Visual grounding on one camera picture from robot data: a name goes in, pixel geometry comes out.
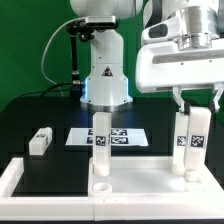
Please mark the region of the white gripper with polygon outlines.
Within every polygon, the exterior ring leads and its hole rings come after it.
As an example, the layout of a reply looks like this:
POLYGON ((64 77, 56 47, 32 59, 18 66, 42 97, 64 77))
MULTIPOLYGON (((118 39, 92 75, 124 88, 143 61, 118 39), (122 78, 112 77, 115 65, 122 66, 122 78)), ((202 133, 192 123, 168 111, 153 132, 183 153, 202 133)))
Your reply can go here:
POLYGON ((137 56, 135 80, 141 93, 171 91, 182 114, 190 105, 182 89, 199 89, 213 84, 210 110, 218 112, 224 94, 224 41, 214 41, 209 49, 179 51, 168 41, 143 46, 137 56))

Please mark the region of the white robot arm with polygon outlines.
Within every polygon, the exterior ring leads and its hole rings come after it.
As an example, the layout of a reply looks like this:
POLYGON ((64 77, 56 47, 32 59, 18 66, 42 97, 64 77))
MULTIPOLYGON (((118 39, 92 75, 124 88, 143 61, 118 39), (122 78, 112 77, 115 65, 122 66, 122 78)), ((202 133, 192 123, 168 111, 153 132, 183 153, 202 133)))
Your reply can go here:
POLYGON ((220 0, 70 0, 79 38, 90 43, 90 73, 81 102, 119 107, 132 101, 128 78, 139 92, 171 92, 181 112, 185 90, 212 88, 214 110, 224 94, 224 39, 220 0))

